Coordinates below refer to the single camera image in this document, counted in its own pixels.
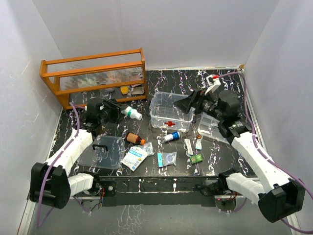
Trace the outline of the clear first aid box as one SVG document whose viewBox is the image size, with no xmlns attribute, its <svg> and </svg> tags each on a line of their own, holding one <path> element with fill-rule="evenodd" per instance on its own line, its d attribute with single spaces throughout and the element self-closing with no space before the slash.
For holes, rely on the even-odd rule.
<svg viewBox="0 0 313 235">
<path fill-rule="evenodd" d="M 150 103 L 151 126 L 187 133 L 193 121 L 193 110 L 185 114 L 174 105 L 187 97 L 184 94 L 156 92 Z"/>
</svg>

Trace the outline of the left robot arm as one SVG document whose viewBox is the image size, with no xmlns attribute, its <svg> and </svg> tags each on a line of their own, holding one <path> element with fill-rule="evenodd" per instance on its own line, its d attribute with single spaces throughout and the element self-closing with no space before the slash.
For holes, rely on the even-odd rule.
<svg viewBox="0 0 313 235">
<path fill-rule="evenodd" d="M 70 197 L 78 193 L 98 194 L 101 183 L 95 179 L 95 173 L 70 176 L 71 168 L 90 146 L 108 153 L 108 144 L 94 143 L 97 129 L 107 122 L 118 123 L 122 115 L 130 117 L 131 112 L 130 106 L 114 99 L 90 99 L 82 114 L 76 114 L 76 129 L 63 146 L 44 163 L 33 165 L 29 199 L 39 205 L 62 209 Z"/>
</svg>

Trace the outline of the white bottle green band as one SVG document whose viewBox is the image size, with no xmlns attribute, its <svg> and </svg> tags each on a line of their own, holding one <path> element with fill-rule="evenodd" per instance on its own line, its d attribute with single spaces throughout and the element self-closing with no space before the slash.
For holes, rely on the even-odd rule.
<svg viewBox="0 0 313 235">
<path fill-rule="evenodd" d="M 127 106 L 125 109 L 121 111 L 121 113 L 131 119 L 136 119 L 136 120 L 142 119 L 142 114 L 139 113 L 136 109 L 132 108 L 131 106 Z"/>
</svg>

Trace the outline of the white blue medicine packet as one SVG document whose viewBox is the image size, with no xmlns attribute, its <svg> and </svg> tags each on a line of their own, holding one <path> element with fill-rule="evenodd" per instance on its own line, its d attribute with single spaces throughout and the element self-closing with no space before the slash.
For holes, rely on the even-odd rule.
<svg viewBox="0 0 313 235">
<path fill-rule="evenodd" d="M 131 171 L 135 171 L 139 165 L 147 158 L 148 153 L 140 147 L 131 147 L 126 153 L 121 163 Z"/>
</svg>

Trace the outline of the brown bottle orange cap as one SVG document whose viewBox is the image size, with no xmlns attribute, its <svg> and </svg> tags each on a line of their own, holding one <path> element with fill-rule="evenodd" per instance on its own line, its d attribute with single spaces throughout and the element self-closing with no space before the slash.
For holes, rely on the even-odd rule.
<svg viewBox="0 0 313 235">
<path fill-rule="evenodd" d="M 136 144 L 136 145 L 144 145 L 145 144 L 145 140 L 142 139 L 140 136 L 136 135 L 136 134 L 133 134 L 133 133 L 128 133 L 126 135 L 126 140 L 128 142 L 131 142 L 133 144 Z"/>
</svg>

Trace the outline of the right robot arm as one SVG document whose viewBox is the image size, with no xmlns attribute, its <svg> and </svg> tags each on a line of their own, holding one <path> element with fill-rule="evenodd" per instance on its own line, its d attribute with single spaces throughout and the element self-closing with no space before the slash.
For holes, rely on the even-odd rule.
<svg viewBox="0 0 313 235">
<path fill-rule="evenodd" d="M 227 170 L 218 175 L 214 184 L 221 193 L 235 191 L 243 195 L 257 204 L 271 223 L 302 210 L 303 183 L 276 167 L 272 158 L 254 145 L 251 127 L 238 114 L 240 102 L 234 92 L 225 90 L 214 96 L 212 92 L 198 90 L 174 104 L 184 113 L 194 109 L 196 114 L 206 113 L 217 119 L 220 134 L 242 154 L 259 179 L 256 182 L 237 170 Z"/>
</svg>

